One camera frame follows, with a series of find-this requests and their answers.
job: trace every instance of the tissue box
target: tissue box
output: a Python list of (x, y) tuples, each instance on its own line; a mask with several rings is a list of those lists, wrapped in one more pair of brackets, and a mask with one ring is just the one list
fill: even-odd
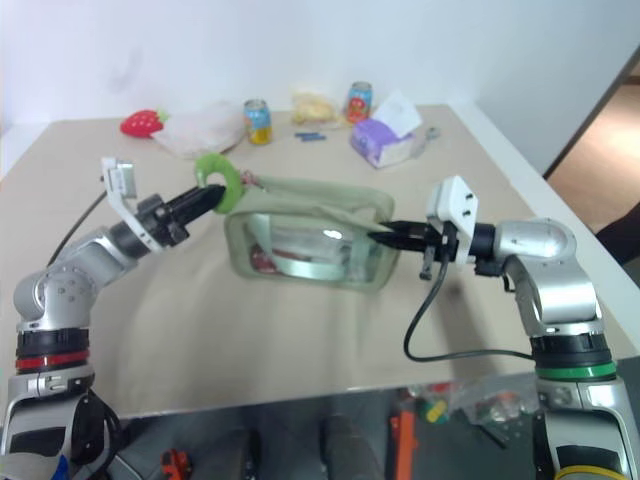
[(411, 156), (414, 136), (398, 138), (384, 123), (372, 118), (356, 123), (351, 145), (376, 168), (395, 165)]

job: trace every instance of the yellow can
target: yellow can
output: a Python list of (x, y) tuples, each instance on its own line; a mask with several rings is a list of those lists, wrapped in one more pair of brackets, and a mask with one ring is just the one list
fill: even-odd
[(244, 103), (244, 123), (251, 143), (266, 145), (271, 142), (271, 114), (267, 102), (260, 98), (247, 100)]

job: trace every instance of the white table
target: white table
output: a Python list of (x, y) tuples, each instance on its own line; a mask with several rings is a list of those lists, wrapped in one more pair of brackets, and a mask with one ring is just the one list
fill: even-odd
[[(449, 107), (424, 107), (422, 113), (428, 125), (441, 128), (441, 138), (421, 158), (385, 170), (373, 169), (351, 149), (347, 130), (329, 132), (324, 142), (300, 142), (285, 114), (274, 115), (272, 144), (256, 147), (245, 141), (229, 156), (239, 169), (258, 174), (379, 188), (396, 199), (398, 219), (422, 220), (433, 186), (453, 174), (462, 175), (478, 195), (479, 221), (532, 216)], [(101, 191), (100, 157), (135, 162), (140, 199), (159, 193), (168, 200), (194, 184), (190, 163), (153, 141), (122, 135), (117, 126), (112, 119), (54, 123), (0, 184), (3, 405), (15, 351), (13, 289), (43, 267)], [(79, 234), (117, 221), (105, 203)], [(221, 216), (206, 216), (189, 230), (188, 241), (143, 259), (137, 270), (106, 288), (94, 308), (95, 389), (122, 416), (532, 368), (509, 357), (429, 365), (404, 358), (405, 329), (428, 287), (418, 279), (419, 254), (403, 253), (386, 287), (366, 295), (240, 278), (229, 263)], [(617, 357), (637, 353), (610, 315), (606, 325)], [(529, 351), (515, 302), (500, 281), (475, 277), (471, 266), (451, 269), (414, 335), (413, 348), (436, 354), (484, 347)]]

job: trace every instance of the red strawberry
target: red strawberry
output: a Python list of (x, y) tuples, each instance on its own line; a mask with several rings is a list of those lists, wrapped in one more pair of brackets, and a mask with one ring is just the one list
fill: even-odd
[(162, 130), (165, 117), (160, 111), (140, 110), (123, 120), (120, 131), (132, 137), (151, 138), (153, 132)]

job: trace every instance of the wooden floor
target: wooden floor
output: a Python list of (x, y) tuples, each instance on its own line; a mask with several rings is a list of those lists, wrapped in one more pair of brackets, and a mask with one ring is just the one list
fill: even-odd
[(549, 179), (594, 232), (640, 202), (640, 85), (623, 85)]

